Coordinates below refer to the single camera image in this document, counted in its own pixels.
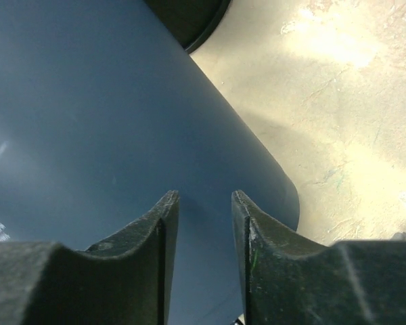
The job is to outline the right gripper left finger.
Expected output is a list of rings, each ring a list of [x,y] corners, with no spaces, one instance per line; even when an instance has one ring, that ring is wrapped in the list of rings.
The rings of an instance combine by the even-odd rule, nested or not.
[[[0,324],[166,324],[178,221],[169,191],[85,251],[0,243]]]

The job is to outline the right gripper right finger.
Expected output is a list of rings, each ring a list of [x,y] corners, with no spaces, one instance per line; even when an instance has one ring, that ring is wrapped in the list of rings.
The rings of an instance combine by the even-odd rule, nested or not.
[[[231,197],[247,324],[406,324],[406,239],[318,244]]]

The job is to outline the dark blue round bin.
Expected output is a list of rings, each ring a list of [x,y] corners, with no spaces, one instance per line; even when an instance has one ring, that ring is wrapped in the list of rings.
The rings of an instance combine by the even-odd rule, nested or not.
[[[86,248],[180,196],[170,324],[242,312],[231,194],[296,188],[143,1],[0,1],[0,239]]]

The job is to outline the large black round bucket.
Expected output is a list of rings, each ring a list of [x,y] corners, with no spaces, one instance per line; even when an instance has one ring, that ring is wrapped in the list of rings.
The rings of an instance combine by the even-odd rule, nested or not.
[[[145,4],[191,54],[215,31],[231,0],[145,0]]]

